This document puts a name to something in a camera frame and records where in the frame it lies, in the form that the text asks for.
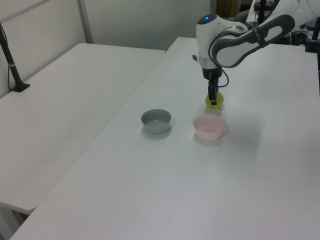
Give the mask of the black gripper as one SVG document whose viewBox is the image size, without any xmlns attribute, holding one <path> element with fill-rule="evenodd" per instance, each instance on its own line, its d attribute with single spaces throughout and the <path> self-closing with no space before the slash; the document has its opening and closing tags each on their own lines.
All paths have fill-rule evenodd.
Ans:
<svg viewBox="0 0 320 240">
<path fill-rule="evenodd" d="M 223 74 L 221 67 L 212 69 L 202 68 L 202 74 L 208 80 L 208 102 L 211 106 L 217 105 L 217 92 L 219 91 L 219 78 Z"/>
</svg>

